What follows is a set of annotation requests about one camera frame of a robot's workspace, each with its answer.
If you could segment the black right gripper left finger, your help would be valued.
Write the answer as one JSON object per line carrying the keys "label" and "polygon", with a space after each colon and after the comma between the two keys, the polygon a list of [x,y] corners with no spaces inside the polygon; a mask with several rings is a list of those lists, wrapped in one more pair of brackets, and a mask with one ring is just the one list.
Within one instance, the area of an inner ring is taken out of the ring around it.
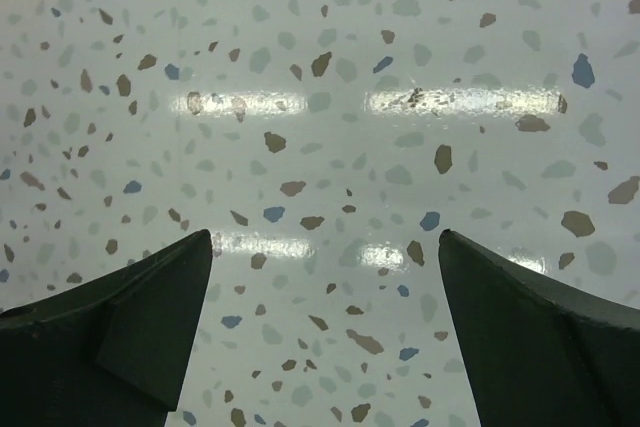
{"label": "black right gripper left finger", "polygon": [[203,229],[3,312],[2,425],[164,425],[178,407],[211,265]]}

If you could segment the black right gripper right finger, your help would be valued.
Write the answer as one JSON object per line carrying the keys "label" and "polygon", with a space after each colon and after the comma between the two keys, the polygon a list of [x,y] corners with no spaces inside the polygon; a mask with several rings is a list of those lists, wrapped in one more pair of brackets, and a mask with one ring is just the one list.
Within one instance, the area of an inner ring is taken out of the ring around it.
{"label": "black right gripper right finger", "polygon": [[452,230],[438,260],[481,425],[638,425],[638,310]]}

